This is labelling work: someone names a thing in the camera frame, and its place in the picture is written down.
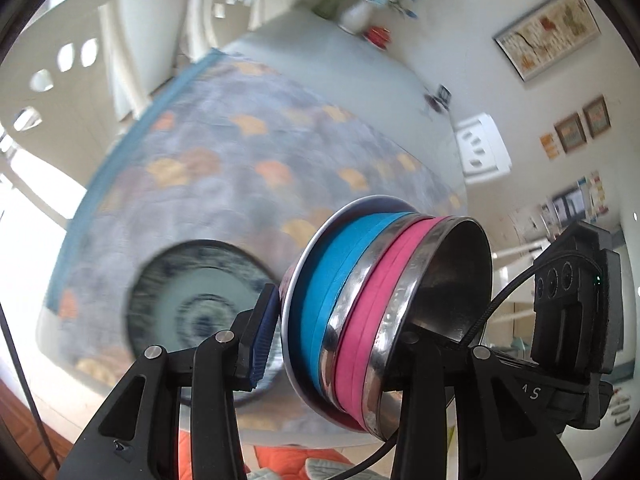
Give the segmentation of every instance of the blue rug border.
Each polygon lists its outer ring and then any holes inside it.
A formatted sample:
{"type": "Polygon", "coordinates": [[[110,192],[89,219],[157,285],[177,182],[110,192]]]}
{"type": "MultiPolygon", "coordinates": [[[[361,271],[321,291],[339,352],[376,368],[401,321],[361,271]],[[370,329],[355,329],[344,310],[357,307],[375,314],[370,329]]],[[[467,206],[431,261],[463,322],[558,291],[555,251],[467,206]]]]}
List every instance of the blue rug border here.
{"type": "Polygon", "coordinates": [[[126,167],[134,150],[145,137],[149,128],[159,119],[173,101],[184,91],[191,81],[207,68],[214,66],[226,54],[212,49],[203,59],[188,67],[169,87],[156,98],[140,119],[131,127],[125,137],[116,145],[113,151],[96,171],[86,194],[74,217],[66,226],[65,239],[62,241],[60,252],[53,268],[45,296],[45,307],[54,313],[58,312],[63,286],[68,278],[69,265],[78,252],[82,238],[88,231],[93,220],[94,212],[98,209],[105,194],[111,189],[116,176],[126,167]]]}

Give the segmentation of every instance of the vase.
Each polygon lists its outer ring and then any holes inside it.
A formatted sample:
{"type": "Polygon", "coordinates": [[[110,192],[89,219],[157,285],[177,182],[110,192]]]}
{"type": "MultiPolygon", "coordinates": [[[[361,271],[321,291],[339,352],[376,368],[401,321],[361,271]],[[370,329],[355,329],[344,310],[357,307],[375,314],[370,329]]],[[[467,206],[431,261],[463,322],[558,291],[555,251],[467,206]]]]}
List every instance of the vase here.
{"type": "Polygon", "coordinates": [[[338,26],[349,34],[361,34],[369,26],[376,6],[367,0],[360,0],[346,9],[340,16],[338,26]]]}
{"type": "Polygon", "coordinates": [[[313,12],[325,20],[333,20],[343,0],[321,0],[313,12]]]}

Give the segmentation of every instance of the blue gripper pad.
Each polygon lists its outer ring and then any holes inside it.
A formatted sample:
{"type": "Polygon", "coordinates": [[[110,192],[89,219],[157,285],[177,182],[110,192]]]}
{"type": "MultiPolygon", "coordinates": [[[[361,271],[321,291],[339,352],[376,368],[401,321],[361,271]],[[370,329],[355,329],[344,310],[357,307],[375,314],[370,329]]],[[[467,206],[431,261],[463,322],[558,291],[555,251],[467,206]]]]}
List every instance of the blue gripper pad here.
{"type": "Polygon", "coordinates": [[[251,389],[264,375],[279,314],[278,288],[265,283],[238,345],[235,375],[248,378],[251,389]]]}

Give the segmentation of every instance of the plate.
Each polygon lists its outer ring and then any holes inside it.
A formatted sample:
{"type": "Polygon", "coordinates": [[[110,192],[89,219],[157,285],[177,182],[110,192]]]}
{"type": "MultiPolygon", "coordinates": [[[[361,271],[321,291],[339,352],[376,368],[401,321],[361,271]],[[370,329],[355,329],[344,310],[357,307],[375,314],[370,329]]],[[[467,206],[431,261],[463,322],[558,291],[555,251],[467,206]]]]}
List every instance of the plate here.
{"type": "MultiPolygon", "coordinates": [[[[224,242],[192,240],[165,250],[146,264],[130,292],[126,325],[134,355],[154,344],[168,352],[192,348],[231,328],[239,312],[254,307],[265,283],[276,283],[269,271],[224,242]]],[[[281,369],[276,327],[264,377],[253,391],[234,392],[234,400],[263,392],[281,369]]],[[[190,390],[182,389],[186,404],[190,390]]]]}

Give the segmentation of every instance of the picture frame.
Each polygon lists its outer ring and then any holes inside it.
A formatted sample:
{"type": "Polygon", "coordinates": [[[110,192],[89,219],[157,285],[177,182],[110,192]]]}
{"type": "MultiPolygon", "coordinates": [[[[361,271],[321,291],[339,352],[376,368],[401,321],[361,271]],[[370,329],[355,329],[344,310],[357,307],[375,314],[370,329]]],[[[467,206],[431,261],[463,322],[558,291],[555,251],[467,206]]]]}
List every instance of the picture frame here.
{"type": "Polygon", "coordinates": [[[609,118],[607,103],[603,95],[585,105],[582,111],[587,123],[587,128],[593,139],[610,129],[611,119],[609,118]]]}
{"type": "Polygon", "coordinates": [[[523,81],[529,81],[600,35],[585,0],[547,0],[494,36],[523,81]]]}
{"type": "Polygon", "coordinates": [[[570,153],[587,143],[580,114],[575,113],[554,125],[565,153],[570,153]]]}

